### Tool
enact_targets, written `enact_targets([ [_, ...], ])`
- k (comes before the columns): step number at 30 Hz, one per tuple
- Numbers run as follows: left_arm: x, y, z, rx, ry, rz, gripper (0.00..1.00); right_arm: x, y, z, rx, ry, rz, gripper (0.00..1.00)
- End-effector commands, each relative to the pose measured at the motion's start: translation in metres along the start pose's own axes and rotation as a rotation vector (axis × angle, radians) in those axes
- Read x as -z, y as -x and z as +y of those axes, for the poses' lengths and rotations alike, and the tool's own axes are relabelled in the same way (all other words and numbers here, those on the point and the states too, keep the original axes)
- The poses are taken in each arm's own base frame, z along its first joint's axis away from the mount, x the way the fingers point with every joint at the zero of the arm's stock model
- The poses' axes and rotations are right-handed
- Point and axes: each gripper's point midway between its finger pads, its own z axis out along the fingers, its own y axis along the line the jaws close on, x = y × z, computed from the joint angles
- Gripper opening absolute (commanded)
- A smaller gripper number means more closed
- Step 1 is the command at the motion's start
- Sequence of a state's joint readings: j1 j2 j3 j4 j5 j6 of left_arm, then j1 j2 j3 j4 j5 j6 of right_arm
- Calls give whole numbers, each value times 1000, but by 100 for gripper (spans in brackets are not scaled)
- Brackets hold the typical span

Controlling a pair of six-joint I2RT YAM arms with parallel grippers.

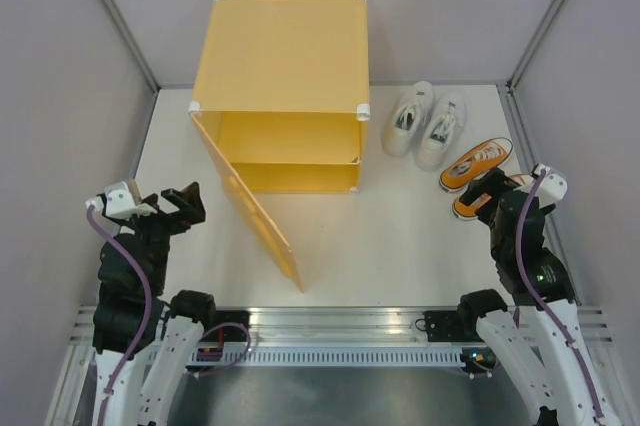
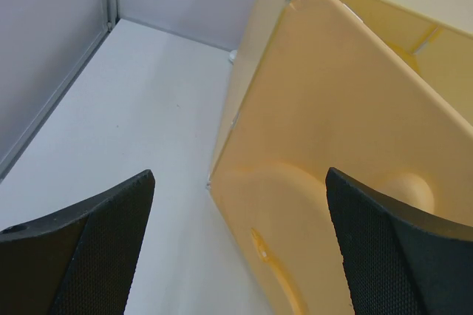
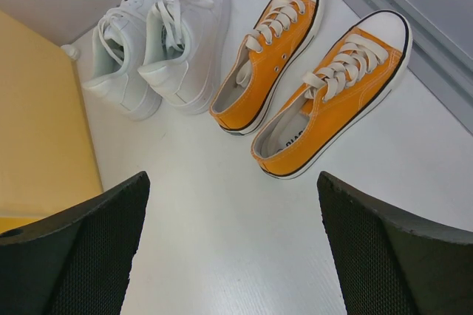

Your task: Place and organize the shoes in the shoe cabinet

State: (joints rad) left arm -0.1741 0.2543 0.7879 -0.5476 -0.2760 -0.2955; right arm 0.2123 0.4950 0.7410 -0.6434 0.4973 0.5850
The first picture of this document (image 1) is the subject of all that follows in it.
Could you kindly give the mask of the white sneaker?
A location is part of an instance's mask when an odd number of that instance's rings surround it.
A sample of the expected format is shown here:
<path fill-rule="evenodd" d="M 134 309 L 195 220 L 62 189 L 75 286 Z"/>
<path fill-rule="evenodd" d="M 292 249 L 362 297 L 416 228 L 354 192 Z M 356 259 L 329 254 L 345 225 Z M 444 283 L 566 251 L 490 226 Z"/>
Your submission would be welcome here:
<path fill-rule="evenodd" d="M 408 154 L 426 124 L 434 99 L 434 86 L 428 81 L 419 81 L 401 94 L 381 134 L 381 145 L 387 155 L 401 158 Z"/>
<path fill-rule="evenodd" d="M 466 102 L 458 92 L 447 92 L 433 107 L 414 154 L 417 166 L 436 170 L 466 125 Z"/>

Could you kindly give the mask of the yellow plastic shoe cabinet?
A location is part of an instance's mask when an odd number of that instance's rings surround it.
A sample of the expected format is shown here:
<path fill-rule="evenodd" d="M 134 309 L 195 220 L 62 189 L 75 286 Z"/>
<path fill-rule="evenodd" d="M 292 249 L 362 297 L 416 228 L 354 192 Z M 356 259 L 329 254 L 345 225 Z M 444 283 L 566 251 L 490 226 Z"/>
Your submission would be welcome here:
<path fill-rule="evenodd" d="M 254 193 L 359 188 L 367 0 L 216 0 L 190 115 L 222 177 Z"/>

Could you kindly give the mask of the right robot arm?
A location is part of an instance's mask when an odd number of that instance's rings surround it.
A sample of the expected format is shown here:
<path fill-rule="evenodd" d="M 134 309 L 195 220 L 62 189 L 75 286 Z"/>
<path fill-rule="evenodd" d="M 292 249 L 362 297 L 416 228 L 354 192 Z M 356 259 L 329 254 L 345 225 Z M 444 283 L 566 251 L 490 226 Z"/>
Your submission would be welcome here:
<path fill-rule="evenodd" d="M 457 330 L 495 354 L 533 424 L 619 425 L 585 344 L 568 271 L 544 244 L 546 218 L 567 182 L 542 164 L 532 177 L 520 185 L 493 168 L 461 197 L 464 205 L 489 197 L 476 216 L 490 230 L 490 254 L 515 308 L 495 290 L 468 293 Z"/>

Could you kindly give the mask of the yellow cabinet door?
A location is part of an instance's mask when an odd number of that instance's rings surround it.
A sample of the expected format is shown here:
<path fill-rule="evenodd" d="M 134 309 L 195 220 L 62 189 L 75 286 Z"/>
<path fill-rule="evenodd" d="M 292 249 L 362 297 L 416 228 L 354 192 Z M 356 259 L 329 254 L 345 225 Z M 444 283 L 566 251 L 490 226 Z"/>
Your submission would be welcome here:
<path fill-rule="evenodd" d="M 220 176 L 221 187 L 226 197 L 261 242 L 280 272 L 303 292 L 304 287 L 288 240 L 215 144 L 201 114 L 192 112 L 190 117 Z"/>

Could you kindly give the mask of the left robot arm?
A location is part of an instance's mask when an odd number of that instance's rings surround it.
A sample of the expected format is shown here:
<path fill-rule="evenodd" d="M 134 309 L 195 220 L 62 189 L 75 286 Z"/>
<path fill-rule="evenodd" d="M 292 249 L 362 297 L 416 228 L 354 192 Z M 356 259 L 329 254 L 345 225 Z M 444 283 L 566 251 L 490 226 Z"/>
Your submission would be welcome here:
<path fill-rule="evenodd" d="M 200 186 L 142 197 L 135 181 L 115 183 L 87 201 L 86 219 L 105 241 L 93 314 L 92 422 L 164 425 L 191 353 L 219 326 L 208 293 L 161 299 L 171 238 L 206 219 Z"/>

